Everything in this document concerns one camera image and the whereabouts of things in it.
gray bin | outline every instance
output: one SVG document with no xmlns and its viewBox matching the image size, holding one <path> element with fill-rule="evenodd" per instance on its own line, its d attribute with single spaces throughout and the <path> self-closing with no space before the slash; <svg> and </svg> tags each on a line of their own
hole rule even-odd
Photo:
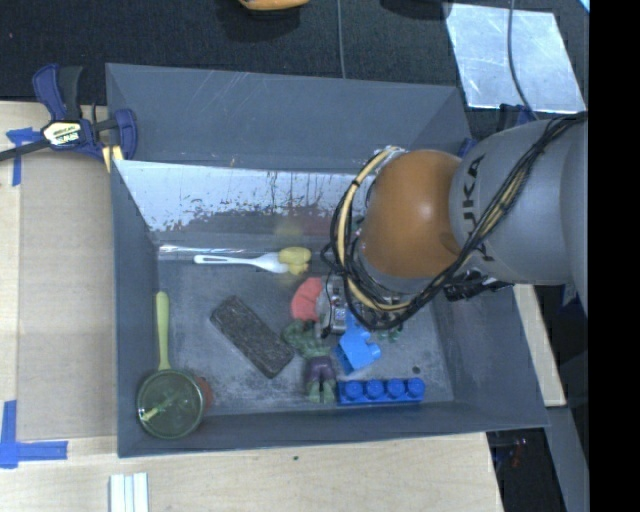
<svg viewBox="0 0 640 512">
<path fill-rule="evenodd" d="M 138 120 L 136 160 L 112 170 L 118 346 L 118 454 L 382 440 L 547 424 L 511 290 L 435 301 L 381 340 L 376 363 L 339 379 L 422 377 L 425 399 L 398 406 L 314 405 L 296 355 L 267 379 L 210 322 L 239 295 L 279 332 L 304 277 L 206 268 L 163 244 L 245 256 L 312 249 L 371 154 L 387 144 L 456 153 L 469 136 L 457 89 L 142 66 L 107 67 L 109 108 Z M 135 396 L 158 364 L 153 296 L 171 299 L 170 359 L 203 375 L 216 402 L 192 435 L 164 441 L 136 417 Z"/>
</svg>

magnifying glass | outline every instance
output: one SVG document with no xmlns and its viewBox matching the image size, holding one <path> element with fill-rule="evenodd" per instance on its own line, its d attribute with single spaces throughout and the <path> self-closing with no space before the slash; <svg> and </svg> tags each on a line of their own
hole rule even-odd
<svg viewBox="0 0 640 512">
<path fill-rule="evenodd" d="M 207 381 L 169 364 L 169 296 L 160 291 L 155 297 L 160 364 L 147 377 L 136 399 L 142 427 L 160 439 L 179 439 L 200 425 L 213 403 Z"/>
</svg>

white plastic spoon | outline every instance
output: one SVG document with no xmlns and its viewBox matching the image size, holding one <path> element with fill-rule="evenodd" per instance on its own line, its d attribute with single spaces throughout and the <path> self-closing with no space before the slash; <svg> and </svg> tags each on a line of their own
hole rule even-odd
<svg viewBox="0 0 640 512">
<path fill-rule="evenodd" d="M 254 265 L 276 274 L 284 274 L 289 270 L 288 264 L 280 263 L 277 252 L 268 252 L 257 258 L 232 258 L 230 256 L 198 254 L 193 257 L 193 261 L 201 265 Z"/>
</svg>

black cable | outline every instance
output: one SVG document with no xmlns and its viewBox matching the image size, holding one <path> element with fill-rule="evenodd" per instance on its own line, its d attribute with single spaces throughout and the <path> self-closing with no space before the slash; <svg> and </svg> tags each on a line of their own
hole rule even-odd
<svg viewBox="0 0 640 512">
<path fill-rule="evenodd" d="M 562 136 L 566 130 L 578 123 L 584 122 L 586 119 L 587 113 L 580 112 L 578 114 L 570 114 L 550 120 L 542 135 L 520 157 L 511 169 L 507 178 L 489 202 L 483 214 L 480 216 L 476 227 L 467 238 L 467 241 L 461 249 L 456 261 L 437 275 L 423 291 L 415 295 L 413 299 L 409 301 L 409 304 L 399 312 L 391 310 L 376 311 L 372 308 L 367 308 L 373 314 L 374 319 L 372 321 L 364 318 L 364 315 L 362 315 L 355 306 L 356 301 L 354 300 L 349 286 L 349 280 L 351 280 L 358 287 L 360 292 L 372 302 L 383 302 L 380 300 L 378 294 L 371 290 L 369 286 L 372 282 L 371 278 L 366 276 L 366 278 L 363 279 L 360 270 L 355 265 L 353 252 L 356 247 L 355 242 L 357 239 L 350 244 L 345 243 L 344 262 L 335 260 L 329 261 L 326 256 L 326 252 L 328 252 L 329 249 L 333 252 L 334 258 L 338 254 L 337 237 L 340 236 L 340 234 L 336 233 L 336 225 L 340 212 L 344 207 L 348 191 L 345 192 L 338 203 L 338 207 L 334 211 L 330 227 L 330 242 L 327 244 L 325 249 L 323 249 L 323 252 L 321 252 L 321 257 L 323 261 L 330 266 L 332 271 L 336 273 L 336 275 L 342 277 L 347 304 L 357 320 L 364 327 L 370 330 L 392 329 L 400 326 L 430 302 L 440 291 L 442 291 L 442 289 L 444 289 L 444 287 L 454 282 L 457 279 L 456 274 L 467 262 L 473 251 L 475 251 L 477 247 L 486 240 L 486 238 L 501 223 L 504 217 L 511 211 L 531 174 L 533 165 L 537 158 L 544 152 L 549 144 Z M 349 205 L 349 211 L 347 213 L 349 222 L 345 226 L 345 240 L 351 240 L 351 205 Z"/>
<path fill-rule="evenodd" d="M 513 80 L 513 84 L 516 86 L 516 90 L 518 91 L 518 96 L 520 96 L 520 100 L 524 104 L 524 106 L 531 112 L 531 115 L 534 119 L 538 119 L 538 116 L 531 108 L 531 105 L 527 101 L 527 97 L 522 91 L 522 87 L 520 87 L 520 81 L 518 80 L 518 76 L 516 75 L 515 66 L 513 64 L 513 51 L 512 51 L 512 32 L 513 32 L 513 11 L 515 10 L 516 0 L 511 0 L 511 5 L 509 7 L 509 21 L 507 23 L 507 56 L 509 58 L 509 71 L 511 72 L 511 79 Z"/>
<path fill-rule="evenodd" d="M 321 338 L 326 338 L 329 336 L 331 332 L 331 322 L 333 321 L 333 307 L 331 304 L 331 294 L 329 293 L 329 281 L 331 280 L 332 271 L 327 275 L 327 280 L 324 283 L 324 293 L 327 296 L 327 304 L 329 304 L 329 321 L 327 322 L 327 326 L 322 330 Z"/>
<path fill-rule="evenodd" d="M 344 65 L 344 44 L 342 39 L 342 5 L 340 0 L 337 0 L 338 9 L 338 47 L 340 52 L 340 71 L 342 72 L 342 78 L 347 78 L 347 71 Z"/>
</svg>

blue lego brick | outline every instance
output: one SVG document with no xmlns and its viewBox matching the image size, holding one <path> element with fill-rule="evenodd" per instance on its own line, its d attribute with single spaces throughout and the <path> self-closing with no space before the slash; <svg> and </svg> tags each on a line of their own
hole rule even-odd
<svg viewBox="0 0 640 512">
<path fill-rule="evenodd" d="M 347 311 L 346 324 L 347 330 L 333 353 L 348 375 L 380 358 L 380 347 L 376 343 L 367 343 L 371 333 L 356 321 L 351 311 Z"/>
<path fill-rule="evenodd" d="M 421 402 L 424 390 L 424 381 L 418 377 L 341 381 L 338 382 L 338 403 L 362 405 Z"/>
</svg>

